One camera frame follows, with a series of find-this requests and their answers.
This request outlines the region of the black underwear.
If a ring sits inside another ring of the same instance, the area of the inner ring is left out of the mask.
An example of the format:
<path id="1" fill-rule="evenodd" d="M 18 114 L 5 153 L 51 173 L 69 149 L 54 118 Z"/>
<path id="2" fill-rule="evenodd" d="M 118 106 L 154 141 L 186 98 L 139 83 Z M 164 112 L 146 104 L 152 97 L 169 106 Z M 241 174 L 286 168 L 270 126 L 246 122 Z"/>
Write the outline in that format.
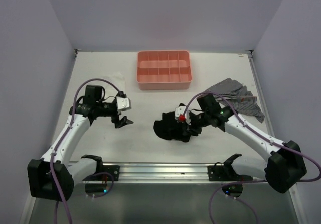
<path id="1" fill-rule="evenodd" d="M 177 140 L 182 130 L 186 130 L 188 125 L 186 123 L 178 122 L 175 119 L 174 111 L 162 113 L 161 120 L 155 120 L 153 124 L 153 130 L 155 134 L 164 140 Z"/>

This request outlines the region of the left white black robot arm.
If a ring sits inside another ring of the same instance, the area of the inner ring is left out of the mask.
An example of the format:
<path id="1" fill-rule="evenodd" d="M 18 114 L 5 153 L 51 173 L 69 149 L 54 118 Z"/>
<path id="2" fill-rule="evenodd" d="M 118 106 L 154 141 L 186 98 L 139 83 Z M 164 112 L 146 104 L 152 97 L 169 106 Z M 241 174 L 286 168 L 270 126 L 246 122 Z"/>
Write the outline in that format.
<path id="1" fill-rule="evenodd" d="M 70 108 L 67 122 L 48 151 L 39 159 L 32 159 L 27 166 L 30 193 L 32 197 L 53 201 L 67 201 L 74 187 L 87 178 L 99 180 L 107 175 L 102 158 L 84 155 L 70 165 L 70 159 L 85 132 L 99 117 L 110 117 L 115 128 L 130 125 L 127 117 L 120 118 L 123 111 L 131 109 L 127 95 L 118 91 L 112 102 L 104 99 L 105 89 L 99 85 L 88 85 L 83 96 L 76 99 Z"/>

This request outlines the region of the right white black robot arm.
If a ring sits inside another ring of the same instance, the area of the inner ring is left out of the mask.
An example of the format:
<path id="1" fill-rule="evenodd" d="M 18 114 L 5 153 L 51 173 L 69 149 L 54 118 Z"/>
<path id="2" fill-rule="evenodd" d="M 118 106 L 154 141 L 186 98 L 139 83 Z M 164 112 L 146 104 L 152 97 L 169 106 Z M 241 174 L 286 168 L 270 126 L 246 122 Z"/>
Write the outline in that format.
<path id="1" fill-rule="evenodd" d="M 180 104 L 175 119 L 183 123 L 183 134 L 197 135 L 206 126 L 213 126 L 243 141 L 266 162 L 264 179 L 279 193 L 286 193 L 307 173 L 299 145 L 276 139 L 245 120 L 231 106 L 220 107 L 211 94 L 197 98 L 201 113 L 194 115 Z"/>

